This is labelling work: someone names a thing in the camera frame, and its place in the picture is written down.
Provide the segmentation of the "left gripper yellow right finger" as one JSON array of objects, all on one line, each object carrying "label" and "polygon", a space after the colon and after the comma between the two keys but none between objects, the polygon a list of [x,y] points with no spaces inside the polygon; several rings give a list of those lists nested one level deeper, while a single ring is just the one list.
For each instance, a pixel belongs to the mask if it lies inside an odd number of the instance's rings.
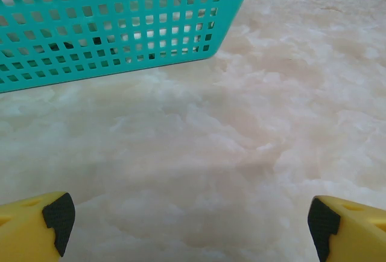
[{"label": "left gripper yellow right finger", "polygon": [[315,196],[308,227],[320,261],[385,261],[385,210],[332,196]]}]

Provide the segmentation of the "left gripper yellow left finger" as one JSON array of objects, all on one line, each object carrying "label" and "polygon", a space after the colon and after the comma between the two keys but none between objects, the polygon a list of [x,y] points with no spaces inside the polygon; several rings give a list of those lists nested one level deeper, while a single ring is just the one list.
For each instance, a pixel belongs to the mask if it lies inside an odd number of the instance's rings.
[{"label": "left gripper yellow left finger", "polygon": [[67,192],[1,205],[1,261],[59,261],[75,222]]}]

